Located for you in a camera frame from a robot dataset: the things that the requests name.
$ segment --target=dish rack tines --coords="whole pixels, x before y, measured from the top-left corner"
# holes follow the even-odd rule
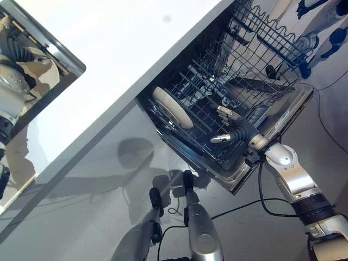
[[[219,115],[216,107],[222,105],[259,126],[267,109],[294,91],[299,78],[296,68],[310,51],[285,27],[269,21],[260,7],[251,5],[251,0],[236,0],[230,6],[231,22],[225,36],[213,48],[192,55],[180,71],[170,73],[174,84],[159,86],[184,109],[192,128],[183,128],[160,104],[150,103],[150,111],[161,124],[225,169],[245,153],[247,144],[210,142],[213,136],[233,129],[233,123]]]
[[[302,37],[296,40],[294,33],[287,32],[286,27],[279,26],[276,20],[269,21],[269,15],[261,12],[259,6],[250,8],[249,2],[236,0],[233,3],[232,19],[248,33],[256,33],[258,40],[292,69],[304,63],[313,53],[312,49],[306,47],[306,39]]]

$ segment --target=open dishwasher door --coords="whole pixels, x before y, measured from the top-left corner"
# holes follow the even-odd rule
[[[210,142],[233,129],[216,107],[236,112],[272,139],[313,94],[296,84],[312,50],[268,17],[250,0],[233,2],[137,97],[161,138],[233,194],[256,164],[243,141]]]

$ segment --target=floor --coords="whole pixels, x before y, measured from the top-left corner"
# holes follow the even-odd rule
[[[330,77],[336,77],[330,75],[326,79],[329,83]],[[316,76],[312,82],[324,87],[321,85],[326,82],[317,83],[318,79]],[[340,96],[339,90],[346,97],[345,89],[332,93]],[[348,155],[324,132],[316,98],[286,132],[283,143],[296,150],[301,165],[326,197],[340,212],[348,214]],[[329,98],[330,94],[325,96],[326,101]],[[331,121],[330,110],[348,108],[345,103],[330,105],[322,107],[324,121],[338,137],[347,136],[342,125],[345,123]],[[110,260],[123,235],[149,211],[148,191],[154,185],[161,188],[166,206],[162,228],[181,226],[183,217],[168,213],[168,209],[179,204],[178,212],[183,213],[186,202],[180,174],[187,168],[135,106],[0,245],[1,260]],[[258,199],[256,173],[236,196],[207,176],[199,176],[196,181],[196,192],[210,216]],[[34,183],[31,188],[42,186]],[[263,186],[265,197],[282,197],[266,170]],[[292,211],[282,202],[270,202],[268,206],[278,213]],[[21,207],[19,200],[0,217],[1,229]],[[309,260],[300,221],[269,216],[260,204],[220,217],[214,224],[225,260]],[[156,260],[157,250],[158,245],[150,248],[148,260]],[[190,256],[187,229],[172,229],[164,238],[160,258],[183,256]]]

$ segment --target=black cable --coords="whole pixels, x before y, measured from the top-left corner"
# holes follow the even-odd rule
[[[259,167],[259,194],[260,194],[260,201],[262,204],[263,209],[270,215],[272,216],[281,216],[281,217],[285,217],[285,218],[297,218],[297,215],[288,215],[288,214],[278,214],[278,213],[273,213],[271,211],[269,211],[266,207],[265,204],[265,199],[263,198],[263,192],[262,192],[262,166],[263,166],[263,162],[261,161],[260,163],[260,167]]]
[[[264,201],[272,201],[272,200],[278,200],[278,201],[282,201],[282,202],[288,203],[288,201],[286,201],[286,200],[284,200],[284,199],[282,199],[282,198],[276,198],[276,197],[274,197],[274,198],[265,198],[265,199],[264,199]],[[223,216],[223,215],[226,215],[226,214],[228,214],[228,213],[234,212],[234,211],[236,211],[236,210],[239,210],[239,209],[248,207],[248,206],[253,205],[253,204],[255,204],[255,203],[258,203],[258,202],[261,202],[261,200],[255,200],[255,201],[252,201],[252,202],[250,202],[250,203],[248,203],[248,204],[245,204],[245,205],[243,205],[243,206],[240,206],[240,207],[238,207],[238,208],[234,208],[234,209],[228,210],[228,211],[226,211],[226,212],[223,212],[223,213],[221,213],[221,214],[218,214],[218,215],[216,215],[216,216],[213,216],[213,217],[212,217],[212,220],[217,219],[217,218],[219,218],[219,217],[221,217],[221,216]],[[160,242],[159,245],[158,245],[158,250],[157,250],[157,261],[159,261],[160,248],[161,248],[161,244],[162,244],[162,241],[163,241],[163,239],[164,239],[165,233],[166,233],[169,229],[171,229],[171,228],[183,228],[183,227],[185,227],[185,226],[171,226],[171,227],[168,227],[168,228],[164,231],[164,233],[163,233],[163,235],[162,235],[162,240],[161,240],[161,242]]]
[[[168,228],[163,232],[162,240],[160,241],[160,243],[159,243],[159,245],[158,245],[158,250],[157,250],[157,261],[160,261],[160,260],[159,260],[159,253],[160,253],[160,249],[161,249],[161,245],[162,245],[162,242],[163,242],[165,233],[167,233],[167,231],[170,230],[170,229],[172,229],[172,228],[184,228],[184,227],[186,227],[186,226],[171,226],[171,227],[168,227]]]
[[[286,201],[286,200],[284,200],[284,199],[282,199],[282,198],[273,197],[273,198],[265,198],[265,199],[264,199],[264,201],[271,201],[271,200],[278,200],[278,201],[283,201],[283,202],[288,203],[288,201]],[[226,212],[223,212],[223,213],[221,213],[221,214],[218,214],[218,215],[216,215],[216,216],[213,216],[213,217],[212,217],[212,220],[217,219],[217,218],[219,218],[219,217],[221,217],[221,216],[223,216],[223,215],[226,215],[226,214],[228,214],[228,213],[234,212],[234,211],[236,211],[236,210],[238,210],[238,209],[248,207],[248,206],[253,205],[253,204],[255,204],[255,203],[258,203],[258,202],[261,202],[261,200],[255,200],[255,201],[252,201],[252,202],[250,202],[250,203],[248,203],[248,204],[245,204],[245,205],[243,205],[243,206],[240,206],[240,207],[238,207],[238,208],[234,208],[234,209],[228,210],[228,211],[226,211]]]
[[[331,87],[331,86],[332,86],[334,83],[336,83],[340,78],[338,78],[337,80],[335,80],[335,81],[334,81],[332,84],[330,84],[328,87]],[[311,85],[311,84],[309,84],[309,83],[300,83],[300,84],[307,84],[307,85],[311,86],[311,87],[315,90],[315,92],[318,94],[318,118],[319,118],[320,124],[321,124],[322,128],[324,129],[324,131],[326,132],[326,134],[332,139],[332,141],[333,141],[338,147],[340,147],[346,154],[348,154],[348,151],[347,151],[346,149],[344,149],[343,146],[342,146],[340,143],[338,143],[338,142],[334,139],[334,137],[331,135],[331,133],[327,130],[327,128],[325,127],[324,122],[322,121],[322,118],[321,118],[321,113],[320,113],[320,93],[319,93],[319,91],[324,90],[324,89],[327,89],[328,87],[325,87],[325,88],[322,88],[322,89],[317,89],[316,87],[314,87],[313,85]]]
[[[348,151],[345,148],[343,148],[343,146],[335,140],[335,138],[331,135],[331,133],[325,127],[325,125],[322,121],[322,118],[321,118],[321,113],[320,113],[320,93],[319,93],[319,91],[317,91],[316,93],[318,94],[318,117],[319,117],[320,124],[322,125],[326,134],[332,139],[332,141],[348,155]]]
[[[178,213],[180,216],[182,216],[182,214],[179,212],[179,207],[180,207],[180,199],[178,198],[178,206],[176,208],[169,208],[167,212],[171,215]]]
[[[338,82],[339,80],[341,80],[342,79],[342,77],[343,76],[345,76],[346,74],[348,73],[348,70],[347,71],[345,71],[345,73],[343,73],[339,78],[337,78],[337,80],[335,80],[332,84],[330,84],[329,86],[326,86],[326,87],[324,87],[324,88],[321,88],[321,89],[317,89],[317,88],[315,88],[317,91],[323,91],[323,90],[326,90],[326,89],[328,89],[328,88],[330,88],[332,85],[334,85],[336,82]]]

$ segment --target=white plate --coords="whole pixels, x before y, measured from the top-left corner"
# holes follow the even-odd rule
[[[160,87],[156,87],[152,97],[176,124],[179,124],[184,129],[193,128],[194,123],[185,110],[166,91]]]

